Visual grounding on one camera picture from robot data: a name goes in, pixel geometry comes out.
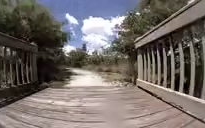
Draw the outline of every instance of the foliage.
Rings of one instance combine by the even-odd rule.
[[[82,67],[85,64],[87,54],[81,49],[73,50],[68,54],[69,63],[73,67]]]
[[[41,81],[50,80],[56,70],[54,62],[69,35],[61,30],[64,24],[35,0],[0,0],[0,32],[38,45],[38,72]]]
[[[164,21],[187,3],[187,0],[141,0],[135,10],[127,14],[119,28],[119,38],[113,41],[112,47],[128,56],[135,77],[134,67],[137,59],[135,39]]]

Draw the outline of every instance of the sky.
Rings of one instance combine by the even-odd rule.
[[[38,0],[49,8],[53,16],[68,22],[64,31],[71,33],[66,52],[81,48],[86,43],[89,52],[109,47],[117,37],[115,26],[120,25],[126,12],[140,0]]]

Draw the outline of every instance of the dirt path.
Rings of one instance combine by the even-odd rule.
[[[68,87],[75,86],[111,86],[110,83],[106,82],[100,75],[83,70],[83,69],[74,69],[70,70],[75,74],[71,76],[69,83],[66,85]]]

